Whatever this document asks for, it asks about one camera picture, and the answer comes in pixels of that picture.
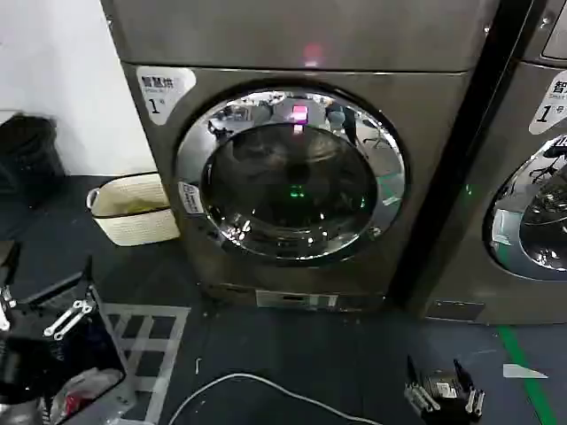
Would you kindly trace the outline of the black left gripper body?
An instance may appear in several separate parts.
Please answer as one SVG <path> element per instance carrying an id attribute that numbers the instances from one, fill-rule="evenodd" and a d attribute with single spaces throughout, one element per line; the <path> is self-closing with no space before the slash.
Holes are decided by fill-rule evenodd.
<path id="1" fill-rule="evenodd" d="M 61 386 L 61 342 L 1 333 L 2 401 L 31 401 L 51 396 Z"/>

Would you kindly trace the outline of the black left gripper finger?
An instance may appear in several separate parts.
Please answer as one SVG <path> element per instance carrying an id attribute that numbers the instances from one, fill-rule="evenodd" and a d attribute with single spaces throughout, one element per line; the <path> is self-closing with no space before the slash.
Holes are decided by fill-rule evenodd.
<path id="1" fill-rule="evenodd" d="M 91 289 L 93 282 L 92 269 L 93 260 L 92 257 L 89 256 L 79 279 L 79 283 L 83 283 L 84 285 L 81 296 L 75 299 L 50 326 L 43 330 L 45 337 L 52 337 L 55 341 L 63 340 L 66 334 L 75 327 L 83 317 L 93 312 L 96 301 L 93 298 Z"/>
<path id="2" fill-rule="evenodd" d="M 9 330 L 12 320 L 12 309 L 17 301 L 12 296 L 11 285 L 19 266 L 21 243 L 17 241 L 1 242 L 1 330 Z"/>

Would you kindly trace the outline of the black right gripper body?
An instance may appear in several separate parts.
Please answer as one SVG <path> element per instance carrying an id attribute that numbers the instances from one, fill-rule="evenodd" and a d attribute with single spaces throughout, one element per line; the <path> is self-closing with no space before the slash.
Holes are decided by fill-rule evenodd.
<path id="1" fill-rule="evenodd" d="M 430 412 L 422 410 L 425 424 L 470 424 L 470 415 L 465 409 L 470 394 L 470 373 L 466 369 L 421 374 L 419 384 L 439 405 L 439 409 L 433 407 Z"/>

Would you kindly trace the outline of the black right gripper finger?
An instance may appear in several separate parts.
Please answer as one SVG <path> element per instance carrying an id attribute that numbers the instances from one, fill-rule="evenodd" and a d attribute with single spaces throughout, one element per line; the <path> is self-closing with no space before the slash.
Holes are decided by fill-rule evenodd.
<path id="1" fill-rule="evenodd" d="M 469 417 L 481 417 L 484 406 L 484 392 L 475 387 L 470 373 L 454 359 L 454 370 L 465 399 L 464 410 Z"/>
<path id="2" fill-rule="evenodd" d="M 416 367 L 410 355 L 407 356 L 408 382 L 405 385 L 404 397 L 415 411 L 438 411 L 439 403 L 421 385 Z"/>

